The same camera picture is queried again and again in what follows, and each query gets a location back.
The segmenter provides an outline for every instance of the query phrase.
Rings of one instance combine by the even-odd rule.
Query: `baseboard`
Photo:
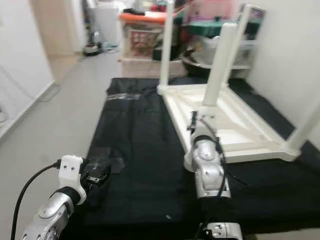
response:
[[[4,139],[10,134],[10,132],[14,129],[14,126],[17,126],[22,120],[23,117],[26,116],[29,111],[35,106],[37,100],[42,97],[54,84],[55,82],[50,82],[47,84],[44,89],[35,96],[33,99],[24,109],[22,109],[14,118],[9,119],[8,123],[4,126],[0,127],[0,144],[4,141]]]

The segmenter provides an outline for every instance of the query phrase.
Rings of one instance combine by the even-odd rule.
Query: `white wall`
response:
[[[87,31],[81,0],[64,0],[66,17],[71,34],[71,44],[74,52],[81,52],[87,43]]]
[[[320,89],[320,1],[239,0],[266,10],[248,82],[298,126]],[[320,126],[311,135],[320,149]]]
[[[72,55],[73,45],[65,0],[30,0],[48,55]]]
[[[87,41],[81,0],[30,0],[45,50],[51,56],[81,52]]]
[[[36,28],[29,1],[0,1],[0,64],[33,97],[53,82],[53,76]],[[0,102],[10,120],[0,127],[0,137],[34,102],[0,72]]]

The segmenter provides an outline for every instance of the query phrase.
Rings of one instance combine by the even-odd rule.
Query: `wire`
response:
[[[26,95],[29,99],[31,100],[34,100],[38,103],[47,103],[47,102],[50,102],[59,92],[60,92],[60,85],[59,84],[56,84],[54,83],[52,86],[53,87],[56,87],[57,90],[56,92],[51,96],[49,97],[48,99],[46,100],[38,100],[36,99],[35,97],[33,97],[17,80],[15,80],[15,78],[10,74],[10,72],[8,72],[6,70],[6,68],[4,66],[2,66],[0,64],[0,71],[2,72],[3,75],[6,76],[6,78],[13,84],[15,85],[24,95]]]
[[[16,237],[16,229],[17,229],[17,220],[18,220],[19,208],[20,208],[20,204],[21,204],[22,198],[24,197],[24,194],[25,194],[27,188],[29,187],[29,185],[32,183],[33,180],[35,180],[40,174],[42,174],[46,170],[51,169],[51,168],[59,168],[60,167],[60,163],[61,163],[61,160],[58,160],[54,164],[51,164],[49,166],[44,167],[43,169],[38,171],[36,174],[34,174],[26,182],[26,184],[24,185],[23,189],[20,192],[18,200],[16,201],[15,208],[14,208],[13,220],[12,220],[12,228],[11,228],[11,238],[10,238],[11,240],[15,240],[15,237]]]
[[[227,172],[227,174],[229,174],[230,177],[232,177],[234,180],[238,181],[239,183],[241,183],[245,186],[248,186],[248,184],[245,181],[241,180],[240,178],[236,177],[235,175],[232,175],[232,173],[230,173],[229,171]]]
[[[205,230],[206,226],[209,224],[209,221],[210,221],[210,217],[208,216],[208,217],[205,219],[205,221],[203,221],[203,223],[200,224],[200,226],[199,226],[198,230],[196,231],[196,233],[195,233],[195,235],[194,235],[194,237],[193,237],[192,240],[197,240],[197,239],[198,239],[199,234],[200,234],[203,230]]]

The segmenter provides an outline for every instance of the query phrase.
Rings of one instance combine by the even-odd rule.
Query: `black cable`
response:
[[[227,163],[226,163],[226,157],[225,157],[225,153],[222,151],[220,152],[221,154],[221,165],[222,165],[222,168],[223,168],[223,176],[222,176],[222,183],[221,183],[221,186],[219,188],[219,192],[217,194],[217,197],[221,197],[222,195],[222,192],[224,190],[224,187],[225,187],[225,184],[226,184],[226,172],[227,172]]]
[[[12,228],[11,228],[11,240],[15,240],[16,237],[16,229],[17,229],[17,221],[18,221],[18,213],[19,213],[19,208],[20,204],[22,201],[22,198],[24,197],[24,194],[29,187],[29,185],[32,183],[33,180],[35,180],[40,174],[42,174],[44,171],[51,169],[51,168],[59,168],[60,167],[61,160],[59,159],[57,162],[55,162],[52,165],[46,166],[40,171],[38,171],[35,175],[33,175],[24,185],[23,189],[20,192],[20,195],[18,197],[18,200],[16,201],[15,208],[14,208],[14,213],[13,213],[13,220],[12,220]]]
[[[243,185],[245,185],[245,186],[248,186],[248,184],[247,184],[245,181],[243,181],[243,180],[241,180],[240,178],[236,177],[235,175],[233,175],[233,174],[230,173],[229,171],[227,172],[227,174],[229,174],[230,177],[232,177],[234,180],[238,181],[239,183],[241,183],[241,184],[243,184]]]
[[[209,222],[210,222],[210,216],[208,216],[208,217],[203,221],[203,223],[200,224],[200,226],[199,226],[198,230],[196,231],[196,233],[195,233],[195,235],[194,235],[194,237],[193,237],[192,240],[197,240],[197,239],[198,239],[199,234],[200,234],[203,230],[205,230],[205,228],[206,228],[206,226],[209,224]]]

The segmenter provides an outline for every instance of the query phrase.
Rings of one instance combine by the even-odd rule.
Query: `gray floor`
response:
[[[0,145],[0,239],[9,239],[18,194],[35,171],[66,154],[85,157],[113,77],[121,76],[117,54],[103,54],[77,63],[59,94],[37,104]],[[21,204],[16,239],[37,209],[58,187],[58,171],[39,176]],[[318,229],[260,234],[258,240],[313,240]]]

